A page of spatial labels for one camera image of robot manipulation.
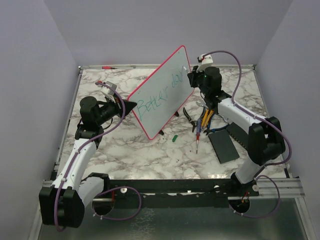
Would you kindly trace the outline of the green marker cap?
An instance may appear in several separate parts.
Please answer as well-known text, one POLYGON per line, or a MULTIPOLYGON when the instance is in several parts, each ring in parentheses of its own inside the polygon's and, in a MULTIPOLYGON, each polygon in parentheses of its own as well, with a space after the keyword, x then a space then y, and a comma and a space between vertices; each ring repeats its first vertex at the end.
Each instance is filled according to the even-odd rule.
POLYGON ((178 138, 178 135, 175 135, 172 139, 172 142, 174 143, 177 140, 177 138, 178 138))

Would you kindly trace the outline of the pink framed whiteboard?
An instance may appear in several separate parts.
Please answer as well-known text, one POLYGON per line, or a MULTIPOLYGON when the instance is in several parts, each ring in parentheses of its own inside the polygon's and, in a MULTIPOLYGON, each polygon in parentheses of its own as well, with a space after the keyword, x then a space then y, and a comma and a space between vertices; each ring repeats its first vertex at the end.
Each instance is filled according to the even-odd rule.
POLYGON ((183 66, 191 71, 186 47, 181 45, 127 98, 137 103, 132 111, 149 140, 194 92, 183 66))

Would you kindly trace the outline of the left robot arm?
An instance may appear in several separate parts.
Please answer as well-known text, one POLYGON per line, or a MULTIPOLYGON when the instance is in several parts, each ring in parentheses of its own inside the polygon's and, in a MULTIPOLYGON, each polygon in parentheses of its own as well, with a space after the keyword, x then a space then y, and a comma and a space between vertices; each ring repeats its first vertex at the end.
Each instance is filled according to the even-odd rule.
POLYGON ((59 232, 66 228, 78 228, 83 221, 86 206, 96 196, 103 198, 110 193, 108 175, 92 173, 86 180, 82 177, 105 134, 102 125, 115 116, 124 119, 137 103, 120 97, 99 101, 93 96, 87 96, 79 105, 81 119, 67 163, 51 186, 44 186, 39 192, 42 222, 44 225, 55 226, 59 232))

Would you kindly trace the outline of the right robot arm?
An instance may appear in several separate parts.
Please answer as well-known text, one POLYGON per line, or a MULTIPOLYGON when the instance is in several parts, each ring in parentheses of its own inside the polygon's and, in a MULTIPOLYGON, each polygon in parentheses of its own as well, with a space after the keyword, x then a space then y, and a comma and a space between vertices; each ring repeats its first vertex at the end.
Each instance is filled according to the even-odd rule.
POLYGON ((265 118, 243 107, 231 95, 222 90, 220 69, 214 66, 200 70, 194 66, 187 74, 190 86, 199 88, 204 95, 207 108, 230 119, 248 136, 247 160, 232 174, 229 189, 240 196, 248 189, 256 175, 270 160, 276 159, 286 150, 281 124, 276 117, 265 118))

